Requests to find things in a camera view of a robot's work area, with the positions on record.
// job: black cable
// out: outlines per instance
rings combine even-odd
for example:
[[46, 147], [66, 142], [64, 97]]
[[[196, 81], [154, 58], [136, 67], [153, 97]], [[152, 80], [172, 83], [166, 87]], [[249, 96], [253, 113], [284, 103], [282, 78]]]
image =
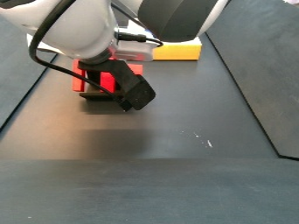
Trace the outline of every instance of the black cable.
[[121, 12], [137, 25], [145, 28], [142, 23], [137, 21], [114, 3], [110, 3], [112, 8], [114, 8], [118, 12]]
[[126, 32], [120, 32], [117, 34], [117, 39], [124, 41], [136, 41], [144, 43], [145, 41], [152, 41], [158, 44], [157, 47], [162, 46], [164, 43], [158, 39], [148, 38], [144, 34], [132, 34]]
[[152, 41], [154, 42], [156, 44], [158, 44], [157, 47], [161, 47], [164, 45], [164, 42], [158, 39], [154, 39], [154, 38], [145, 38], [146, 41]]
[[93, 87], [98, 88], [101, 91], [104, 91], [117, 103], [121, 103], [120, 99], [105, 89], [102, 88], [94, 81], [89, 80], [88, 78], [80, 76], [77, 73], [73, 73], [69, 69], [56, 66], [53, 64], [50, 64], [49, 62], [41, 60], [37, 55], [37, 47], [38, 44], [42, 41], [42, 38], [48, 32], [48, 30], [52, 28], [52, 25], [56, 23], [56, 21], [58, 20], [61, 14], [65, 12], [65, 10], [70, 7], [70, 5], [76, 2], [76, 0], [61, 0], [57, 5], [54, 6], [53, 10], [50, 11], [48, 17], [44, 19], [44, 21], [41, 22], [40, 28], [37, 29], [33, 37], [32, 37], [32, 43], [29, 45], [29, 55], [32, 60], [38, 63], [40, 65], [60, 71], [73, 77], [76, 77], [77, 79], [85, 81], [89, 85], [92, 85]]

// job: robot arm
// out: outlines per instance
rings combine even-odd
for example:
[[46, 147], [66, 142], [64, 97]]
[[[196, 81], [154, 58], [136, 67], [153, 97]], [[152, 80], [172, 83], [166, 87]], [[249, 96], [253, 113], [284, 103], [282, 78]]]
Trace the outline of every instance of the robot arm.
[[[137, 15], [166, 42], [198, 36], [228, 0], [112, 0]], [[0, 0], [0, 15], [30, 35], [61, 0]], [[77, 0], [49, 29], [42, 42], [74, 59], [94, 59], [117, 50], [117, 22], [110, 0]]]
[[[132, 40], [158, 40], [129, 35], [117, 29], [110, 4], [137, 15], [138, 21], [162, 41], [182, 42], [193, 39], [220, 14], [228, 0], [0, 0], [0, 15], [19, 29], [33, 35], [29, 46], [32, 59], [41, 65], [84, 80], [109, 94], [124, 110], [141, 109], [154, 98], [154, 91], [142, 77], [136, 77], [128, 66], [114, 59], [118, 50], [132, 47]], [[36, 57], [40, 41], [58, 49], [64, 55], [80, 60], [84, 70], [109, 72], [124, 90], [120, 100], [93, 80], [82, 78], [65, 68], [57, 67]], [[122, 53], [122, 59], [145, 60]]]

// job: yellow block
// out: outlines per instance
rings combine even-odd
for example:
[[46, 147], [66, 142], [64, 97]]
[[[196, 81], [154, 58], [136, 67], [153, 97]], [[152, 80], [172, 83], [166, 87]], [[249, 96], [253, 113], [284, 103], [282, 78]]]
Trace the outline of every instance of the yellow block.
[[153, 49], [153, 60], [197, 60], [201, 54], [201, 42], [196, 38], [181, 43], [164, 43]]

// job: red object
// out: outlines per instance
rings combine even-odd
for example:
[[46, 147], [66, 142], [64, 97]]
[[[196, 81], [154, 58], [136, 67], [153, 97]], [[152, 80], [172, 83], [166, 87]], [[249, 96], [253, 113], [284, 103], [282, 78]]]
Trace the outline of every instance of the red object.
[[[86, 71], [78, 69], [78, 63], [80, 61], [74, 59], [72, 62], [72, 72], [85, 77]], [[85, 90], [85, 81], [72, 77], [72, 91], [84, 92], [84, 90]]]
[[[142, 75], [144, 67], [142, 65], [132, 65], [128, 64], [128, 67], [133, 71], [134, 74]], [[74, 59], [72, 63], [72, 71], [85, 77], [86, 71], [78, 69], [78, 60]], [[110, 93], [116, 92], [117, 83], [110, 73], [100, 73], [100, 86], [105, 88]], [[72, 78], [72, 91], [84, 92], [85, 90], [85, 81]]]

